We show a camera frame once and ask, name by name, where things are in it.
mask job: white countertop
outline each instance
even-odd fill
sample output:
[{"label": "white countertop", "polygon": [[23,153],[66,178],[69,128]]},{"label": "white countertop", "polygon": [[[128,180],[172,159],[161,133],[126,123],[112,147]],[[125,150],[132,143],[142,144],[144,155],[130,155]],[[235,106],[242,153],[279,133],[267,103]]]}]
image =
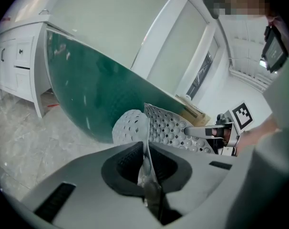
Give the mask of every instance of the white countertop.
[{"label": "white countertop", "polygon": [[28,24],[34,24],[34,23],[40,23],[40,22],[46,23],[46,24],[66,33],[66,34],[69,34],[71,36],[75,36],[75,32],[71,28],[68,28],[65,25],[65,23],[56,19],[55,16],[53,16],[52,14],[37,15],[37,16],[31,17],[29,19],[13,22],[8,26],[1,25],[0,26],[0,34],[6,32],[6,31],[12,30],[14,28],[20,27],[20,26],[24,26],[24,25],[28,25]]}]

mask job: ceiling light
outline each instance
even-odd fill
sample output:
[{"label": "ceiling light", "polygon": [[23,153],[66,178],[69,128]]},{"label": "ceiling light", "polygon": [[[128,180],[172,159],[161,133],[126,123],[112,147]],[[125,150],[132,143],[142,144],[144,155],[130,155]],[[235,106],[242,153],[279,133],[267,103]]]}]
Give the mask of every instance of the ceiling light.
[{"label": "ceiling light", "polygon": [[261,66],[263,66],[264,68],[267,67],[267,63],[264,61],[264,60],[260,60],[260,63],[259,63]]}]

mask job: perforated metal mesh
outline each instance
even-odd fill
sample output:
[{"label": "perforated metal mesh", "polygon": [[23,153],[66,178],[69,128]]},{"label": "perforated metal mesh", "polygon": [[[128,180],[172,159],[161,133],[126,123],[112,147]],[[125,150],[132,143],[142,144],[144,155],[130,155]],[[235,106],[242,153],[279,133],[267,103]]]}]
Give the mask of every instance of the perforated metal mesh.
[{"label": "perforated metal mesh", "polygon": [[193,125],[181,116],[150,104],[144,104],[144,114],[150,118],[150,142],[195,152],[202,146],[203,140],[184,134],[184,129]]},{"label": "perforated metal mesh", "polygon": [[125,112],[115,123],[112,131],[116,146],[148,140],[148,118],[140,110]]}]

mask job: green glass panel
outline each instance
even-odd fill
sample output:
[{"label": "green glass panel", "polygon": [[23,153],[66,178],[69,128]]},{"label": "green glass panel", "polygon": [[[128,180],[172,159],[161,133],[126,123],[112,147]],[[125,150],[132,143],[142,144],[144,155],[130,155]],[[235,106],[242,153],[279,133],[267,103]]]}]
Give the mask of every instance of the green glass panel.
[{"label": "green glass panel", "polygon": [[184,106],[102,53],[48,31],[52,89],[68,117],[100,142],[112,142],[112,128],[126,111],[144,103],[179,114]]}]

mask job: white wall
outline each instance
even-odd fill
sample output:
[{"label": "white wall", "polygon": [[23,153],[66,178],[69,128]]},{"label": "white wall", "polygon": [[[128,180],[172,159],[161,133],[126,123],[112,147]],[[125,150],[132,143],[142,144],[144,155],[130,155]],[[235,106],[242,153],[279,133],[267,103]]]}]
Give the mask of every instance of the white wall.
[{"label": "white wall", "polygon": [[212,125],[219,113],[226,112],[242,101],[246,102],[254,118],[247,130],[260,125],[271,114],[271,109],[260,92],[232,76],[227,78],[223,88],[211,96],[209,103],[199,103],[198,107],[211,117],[208,124]]},{"label": "white wall", "polygon": [[174,94],[202,38],[206,21],[188,1],[170,31],[148,81]]},{"label": "white wall", "polygon": [[211,45],[210,45],[210,48],[208,50],[210,55],[211,55],[211,57],[212,57],[212,59],[215,58],[218,49],[219,49],[219,46],[218,46],[218,44],[216,42],[216,39],[213,38],[213,40],[211,42]]},{"label": "white wall", "polygon": [[131,68],[151,24],[168,0],[59,0],[56,18],[77,38]]}]

